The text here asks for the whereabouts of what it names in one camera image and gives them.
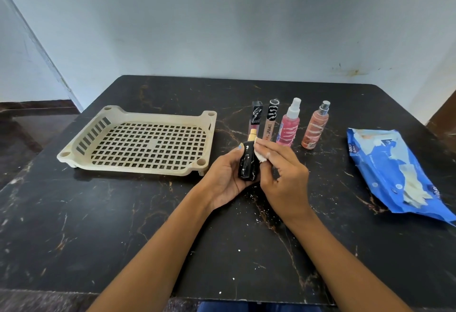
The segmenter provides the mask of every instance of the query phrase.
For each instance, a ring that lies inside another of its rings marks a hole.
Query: black marble table
[[[247,137],[251,102],[302,99],[293,150],[309,168],[309,199],[322,222],[413,307],[456,307],[456,229],[392,214],[350,159],[347,127],[396,129],[456,211],[456,155],[373,85],[177,77],[117,79],[0,192],[0,288],[99,293],[199,180],[72,169],[57,153],[104,106],[128,112],[217,111],[211,162]],[[300,147],[311,113],[331,101],[313,151]],[[263,129],[265,118],[260,128]],[[197,299],[333,304],[321,277],[258,185],[204,224],[174,287]]]

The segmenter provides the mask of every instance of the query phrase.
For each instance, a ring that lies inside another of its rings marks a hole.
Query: blue jeans
[[[200,303],[197,312],[255,312],[260,310],[265,312],[321,312],[319,307],[310,305],[289,305],[289,304],[272,304],[264,303],[258,305],[255,302],[210,302],[203,301]]]

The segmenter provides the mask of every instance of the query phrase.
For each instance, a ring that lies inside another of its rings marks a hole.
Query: gold cap
[[[257,135],[256,135],[256,129],[255,129],[255,128],[252,128],[252,129],[250,130],[250,134],[248,135],[248,141],[254,141],[256,137],[257,137]]]

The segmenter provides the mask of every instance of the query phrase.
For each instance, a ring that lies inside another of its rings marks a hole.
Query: person's right hand
[[[255,150],[269,161],[260,164],[260,186],[274,211],[289,226],[313,213],[307,199],[309,170],[302,165],[288,146],[257,138]],[[272,176],[272,166],[280,177]]]

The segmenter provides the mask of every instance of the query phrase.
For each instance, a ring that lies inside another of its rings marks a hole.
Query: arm
[[[283,222],[299,240],[342,312],[412,312],[326,229],[307,200],[309,171],[292,149],[257,139],[255,149],[271,163],[261,163],[261,188]]]
[[[220,156],[154,236],[116,276],[89,312],[162,311],[204,221],[252,182],[238,179],[240,145]]]

